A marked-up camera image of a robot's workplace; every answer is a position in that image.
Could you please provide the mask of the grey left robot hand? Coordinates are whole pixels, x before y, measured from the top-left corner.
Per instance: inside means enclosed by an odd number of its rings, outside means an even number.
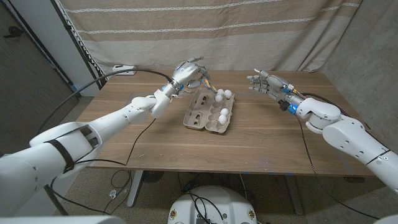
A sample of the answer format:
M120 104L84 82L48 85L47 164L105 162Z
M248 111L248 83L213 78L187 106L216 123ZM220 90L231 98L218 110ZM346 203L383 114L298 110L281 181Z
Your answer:
M164 86L161 91L164 95L171 97L177 95L184 87L186 88L197 88L203 84L208 90L216 90L210 83L210 75L204 65L200 65L197 62L204 59L203 56L192 57L183 61L173 71L170 80Z

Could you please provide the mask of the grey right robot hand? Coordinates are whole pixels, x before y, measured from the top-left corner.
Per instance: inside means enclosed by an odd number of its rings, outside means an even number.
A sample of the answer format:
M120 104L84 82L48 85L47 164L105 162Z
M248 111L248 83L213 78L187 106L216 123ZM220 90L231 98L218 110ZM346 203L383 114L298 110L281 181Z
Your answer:
M305 97L285 79L271 75L264 70L254 69L254 71L257 73L256 75L247 76L247 79L253 84L249 89L267 94L278 102L282 111L295 114Z

